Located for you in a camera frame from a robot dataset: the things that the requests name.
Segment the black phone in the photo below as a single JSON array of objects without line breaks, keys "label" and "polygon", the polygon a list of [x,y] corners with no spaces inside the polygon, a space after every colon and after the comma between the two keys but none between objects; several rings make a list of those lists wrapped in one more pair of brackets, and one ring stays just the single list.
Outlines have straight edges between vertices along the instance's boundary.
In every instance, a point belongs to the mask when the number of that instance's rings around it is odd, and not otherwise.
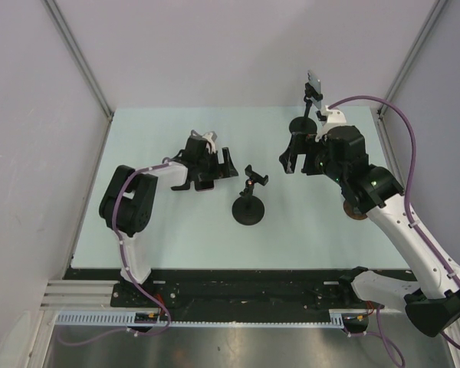
[{"label": "black phone", "polygon": [[286,173],[292,174],[295,171],[296,166],[296,155],[294,153],[294,142],[295,142],[295,134],[291,134],[291,139],[287,147],[287,163],[286,163]]}]

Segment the brown base phone stand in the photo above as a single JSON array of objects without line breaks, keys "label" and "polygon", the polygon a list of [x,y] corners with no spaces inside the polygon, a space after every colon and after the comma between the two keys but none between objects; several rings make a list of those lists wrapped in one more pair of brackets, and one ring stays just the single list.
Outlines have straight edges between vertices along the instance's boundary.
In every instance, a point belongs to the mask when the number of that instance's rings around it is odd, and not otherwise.
[{"label": "brown base phone stand", "polygon": [[356,221],[363,221],[367,219],[367,215],[363,214],[358,208],[353,207],[347,200],[343,201],[343,210],[345,214]]}]

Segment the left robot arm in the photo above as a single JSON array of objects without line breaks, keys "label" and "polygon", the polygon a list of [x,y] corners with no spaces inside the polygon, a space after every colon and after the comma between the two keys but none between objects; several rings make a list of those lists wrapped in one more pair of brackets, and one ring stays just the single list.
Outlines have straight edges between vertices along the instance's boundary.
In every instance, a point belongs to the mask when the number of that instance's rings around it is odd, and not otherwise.
[{"label": "left robot arm", "polygon": [[146,306],[154,297],[153,286],[145,282],[152,267],[135,237],[150,222],[156,192],[162,188],[203,192],[213,189],[219,179],[237,176],[229,148],[217,149],[212,134],[190,136],[183,149],[159,165],[116,168],[101,199],[99,215],[118,237],[121,275],[132,282],[126,295],[135,305]]}]

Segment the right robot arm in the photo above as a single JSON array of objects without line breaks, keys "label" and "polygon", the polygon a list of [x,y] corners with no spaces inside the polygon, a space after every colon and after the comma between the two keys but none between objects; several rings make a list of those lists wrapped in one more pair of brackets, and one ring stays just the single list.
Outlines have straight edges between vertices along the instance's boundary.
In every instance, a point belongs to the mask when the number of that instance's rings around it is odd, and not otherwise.
[{"label": "right robot arm", "polygon": [[279,161],[287,174],[304,155],[302,173],[324,175],[339,185],[345,202],[365,215],[402,255],[415,281],[408,282],[354,268],[338,288],[340,302],[357,307],[363,301],[403,311],[417,330],[435,337],[460,318],[460,267],[429,237],[393,174],[375,166],[365,138],[354,126],[337,126],[324,135],[293,132]]}]

